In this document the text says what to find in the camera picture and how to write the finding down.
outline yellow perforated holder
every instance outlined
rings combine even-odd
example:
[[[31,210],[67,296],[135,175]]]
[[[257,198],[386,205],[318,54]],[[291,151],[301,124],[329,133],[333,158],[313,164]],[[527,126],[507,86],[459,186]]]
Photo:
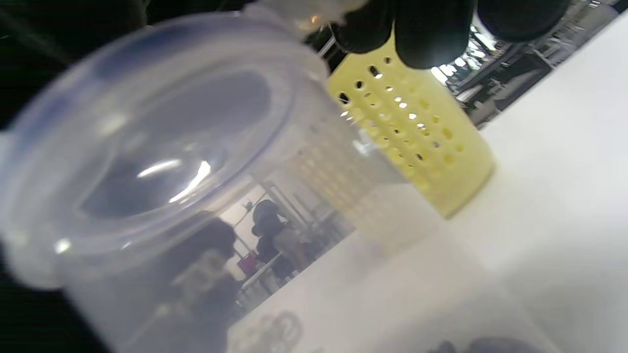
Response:
[[[369,54],[348,55],[328,90],[340,100],[341,119],[367,131],[444,217],[463,207],[494,169],[489,147],[449,91],[431,72],[406,67],[394,39]]]

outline plastic container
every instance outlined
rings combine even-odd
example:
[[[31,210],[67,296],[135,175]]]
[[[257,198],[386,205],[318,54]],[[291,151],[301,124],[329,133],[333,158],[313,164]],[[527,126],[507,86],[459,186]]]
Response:
[[[133,34],[29,105],[2,167],[14,275],[62,288],[113,352],[345,352],[390,342],[421,351],[512,335],[551,353],[429,202],[341,117],[324,63],[255,18],[199,15]],[[309,155],[330,161],[327,175],[345,168],[343,187],[355,186],[332,190],[352,199],[335,210],[322,202],[310,218],[307,207],[288,207],[328,198],[295,177]],[[247,201],[251,185],[291,209],[284,215],[302,233],[328,232],[338,214],[357,230],[339,222],[339,244],[236,315],[245,283],[225,266],[243,245],[220,219],[232,209],[254,218],[243,211],[260,199]],[[402,330],[413,327],[421,334]]]
[[[489,147],[451,93],[429,70],[399,59],[391,38],[349,55],[330,77],[346,119],[364,129],[388,159],[445,217],[460,210],[494,169]]]

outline white countertop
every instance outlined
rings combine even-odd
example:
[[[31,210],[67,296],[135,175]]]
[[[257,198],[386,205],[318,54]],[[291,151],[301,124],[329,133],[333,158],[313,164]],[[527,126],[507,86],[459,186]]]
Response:
[[[486,127],[498,169],[451,223],[565,353],[628,351],[628,18]]]
[[[626,38],[623,17],[482,132],[497,171],[442,234],[392,259],[354,234],[232,337],[290,311],[303,326],[292,352],[417,353],[487,334],[627,352],[628,65],[611,66],[628,61]]]

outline plastic lid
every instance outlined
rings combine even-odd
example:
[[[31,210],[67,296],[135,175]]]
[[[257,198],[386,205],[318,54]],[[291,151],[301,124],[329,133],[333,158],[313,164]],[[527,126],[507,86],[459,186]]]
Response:
[[[158,246],[155,234],[219,208],[307,75],[326,76],[313,52],[235,13],[148,28],[84,60],[14,127],[1,214],[14,272],[58,287],[55,252]]]

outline clear plastic cup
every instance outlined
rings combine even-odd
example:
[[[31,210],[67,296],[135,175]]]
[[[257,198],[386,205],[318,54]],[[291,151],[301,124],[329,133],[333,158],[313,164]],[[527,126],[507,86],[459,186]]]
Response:
[[[238,14],[92,55],[13,127],[0,198],[12,272],[62,288],[114,352],[419,352],[495,335],[552,352],[326,78],[285,28]],[[295,234],[335,235],[246,307],[257,273],[228,270],[246,246],[226,217],[255,218],[257,187]]]

